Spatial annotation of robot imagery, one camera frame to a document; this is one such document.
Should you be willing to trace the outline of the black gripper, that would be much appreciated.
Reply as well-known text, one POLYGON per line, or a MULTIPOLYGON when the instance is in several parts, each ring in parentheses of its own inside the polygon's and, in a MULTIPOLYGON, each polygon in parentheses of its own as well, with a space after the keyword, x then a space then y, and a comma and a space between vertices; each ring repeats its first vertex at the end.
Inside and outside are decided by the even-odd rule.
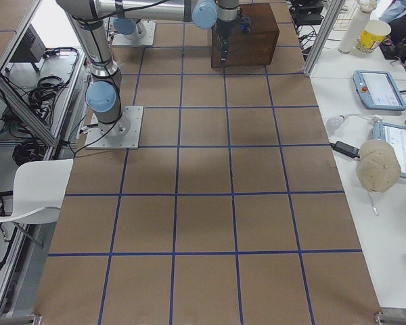
POLYGON ((227 48, 229 47, 229 38, 233 34, 238 20, 224 21, 217 20, 217 45, 220 51, 220 64, 227 61, 227 48))

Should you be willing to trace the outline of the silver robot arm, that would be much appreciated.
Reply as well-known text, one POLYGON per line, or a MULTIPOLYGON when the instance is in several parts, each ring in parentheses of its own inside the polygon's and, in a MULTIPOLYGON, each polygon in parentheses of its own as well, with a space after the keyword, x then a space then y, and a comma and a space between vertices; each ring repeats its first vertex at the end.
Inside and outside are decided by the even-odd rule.
MULTIPOLYGON (((149 37, 150 21, 142 21, 131 18, 115 18, 112 21, 116 33, 128 39, 126 46, 143 45, 143 39, 149 37)), ((198 20, 195 17, 192 24, 202 30, 209 30, 212 37, 211 66, 219 68, 235 63, 229 63, 229 58, 240 52, 248 36, 242 34, 244 27, 239 23, 238 18, 232 21, 224 21, 213 18, 198 20)))
POLYGON ((106 18, 172 20, 211 28, 219 17, 218 1, 58 1, 66 12, 90 61, 92 84, 86 103, 97 117, 102 135, 123 137, 131 128, 121 107, 121 71, 104 28, 106 18))

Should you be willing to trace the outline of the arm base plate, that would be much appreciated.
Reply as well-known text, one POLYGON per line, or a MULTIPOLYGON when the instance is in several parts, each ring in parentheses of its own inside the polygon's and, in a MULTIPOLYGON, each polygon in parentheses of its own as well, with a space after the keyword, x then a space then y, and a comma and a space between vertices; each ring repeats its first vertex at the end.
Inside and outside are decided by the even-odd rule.
POLYGON ((151 20, 132 20, 117 19, 113 25, 113 31, 110 34, 113 47, 150 47, 154 44, 154 34, 156 23, 151 20))
MULTIPOLYGON (((142 120, 143 106, 123 106, 122 117, 115 126, 101 123, 89 128, 85 145, 88 150, 123 148, 136 150, 139 147, 142 120)), ((94 114, 91 124, 98 124, 98 119, 94 114)))

